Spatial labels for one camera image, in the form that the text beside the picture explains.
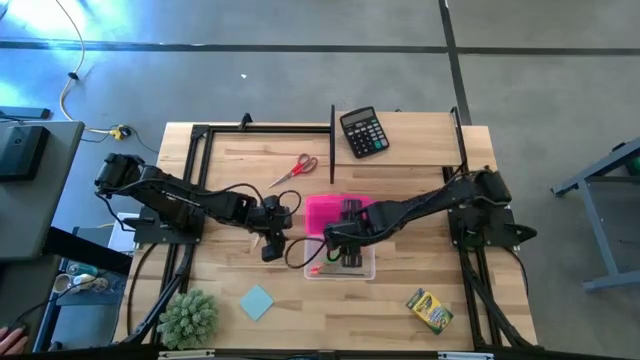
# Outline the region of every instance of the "plastic bin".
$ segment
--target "plastic bin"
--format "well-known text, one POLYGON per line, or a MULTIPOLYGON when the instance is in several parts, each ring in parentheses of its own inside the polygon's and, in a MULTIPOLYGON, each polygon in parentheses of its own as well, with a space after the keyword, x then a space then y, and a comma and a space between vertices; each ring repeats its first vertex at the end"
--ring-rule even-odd
MULTIPOLYGON (((332 222, 340 221, 340 211, 343 200, 360 200, 362 206, 373 203, 373 200, 364 195, 312 195, 305 201, 305 230, 307 236, 323 239, 324 227, 332 222)), ((306 240, 304 245, 304 258, 307 261, 312 257, 321 242, 306 240)), ((322 250, 316 259, 304 267, 304 276, 309 280, 372 280, 375 278, 375 247, 362 248, 362 267, 345 268, 340 260, 330 262, 326 257, 326 250, 322 250)))

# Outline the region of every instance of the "scissors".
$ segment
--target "scissors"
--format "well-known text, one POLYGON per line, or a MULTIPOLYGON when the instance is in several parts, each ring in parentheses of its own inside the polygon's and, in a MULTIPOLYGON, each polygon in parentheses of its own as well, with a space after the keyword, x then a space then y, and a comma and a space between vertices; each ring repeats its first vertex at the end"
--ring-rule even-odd
POLYGON ((309 154, 307 153, 302 153, 300 154, 300 156, 298 156, 298 163, 296 164, 296 166, 294 166, 293 169, 291 169, 291 171, 289 171, 285 176, 281 177, 280 179, 276 180, 273 184, 269 185, 269 188, 272 188, 278 184, 281 184, 296 175, 307 174, 311 172, 311 170, 315 169, 316 165, 318 165, 317 157, 315 156, 312 157, 312 156, 309 156, 309 154))

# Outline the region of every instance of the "person's hand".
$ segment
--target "person's hand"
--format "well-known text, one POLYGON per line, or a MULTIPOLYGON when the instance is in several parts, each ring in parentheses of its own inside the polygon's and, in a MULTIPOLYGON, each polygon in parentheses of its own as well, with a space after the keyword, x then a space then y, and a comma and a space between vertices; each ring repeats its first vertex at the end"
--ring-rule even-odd
POLYGON ((7 328, 0 329, 0 339, 2 339, 0 341, 0 355, 20 354, 29 340, 28 337, 22 335, 24 328, 17 328, 7 335, 8 331, 7 328))

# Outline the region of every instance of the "concrete floor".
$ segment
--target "concrete floor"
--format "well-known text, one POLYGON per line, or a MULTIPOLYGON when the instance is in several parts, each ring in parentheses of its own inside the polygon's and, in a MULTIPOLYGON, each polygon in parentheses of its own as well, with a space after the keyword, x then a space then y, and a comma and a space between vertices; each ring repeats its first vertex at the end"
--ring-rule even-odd
MULTIPOLYGON (((0 38, 75 39, 55 3, 41 4, 52 6, 50 12, 39 10, 46 18, 24 5, 42 1, 13 2, 0 20, 0 38)), ((435 0, 64 3, 88 40, 444 45, 435 0)), ((460 46, 640 45, 634 36, 640 30, 636 1, 449 4, 460 46)), ((58 95, 79 54, 0 54, 2 104, 48 107, 54 119, 62 119, 58 95)), ((154 148, 167 121, 238 121, 247 111, 257 121, 325 121, 332 103, 341 109, 407 111, 446 111, 455 104, 446 55, 90 52, 85 64, 81 85, 68 97, 69 111, 93 127, 130 124, 154 148)), ((581 281, 603 275, 604 265, 580 198, 555 199, 548 191, 640 134, 639 58, 462 56, 461 68, 472 121, 490 126, 517 220, 539 231, 523 245, 522 258, 540 344, 640 357, 640 287, 582 290, 581 281)), ((134 140, 83 143, 55 225, 70 229, 111 221, 92 196, 93 177, 110 151, 155 162, 134 140)), ((135 211, 138 205, 119 199, 114 208, 135 211)))

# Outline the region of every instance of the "calculator display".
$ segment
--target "calculator display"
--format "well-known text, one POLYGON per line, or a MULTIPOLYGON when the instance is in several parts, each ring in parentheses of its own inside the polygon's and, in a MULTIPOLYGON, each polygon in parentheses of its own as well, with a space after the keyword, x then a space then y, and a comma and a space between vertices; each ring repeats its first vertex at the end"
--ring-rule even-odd
POLYGON ((343 118, 342 119, 342 123, 344 124, 344 126, 349 126, 349 125, 351 125, 353 123, 357 123, 360 120, 364 120, 366 118, 370 118, 370 117, 373 117, 373 116, 374 116, 373 111, 366 110, 366 111, 363 111, 363 112, 360 112, 360 113, 357 113, 357 114, 353 114, 353 115, 351 115, 351 116, 349 116, 347 118, 343 118))

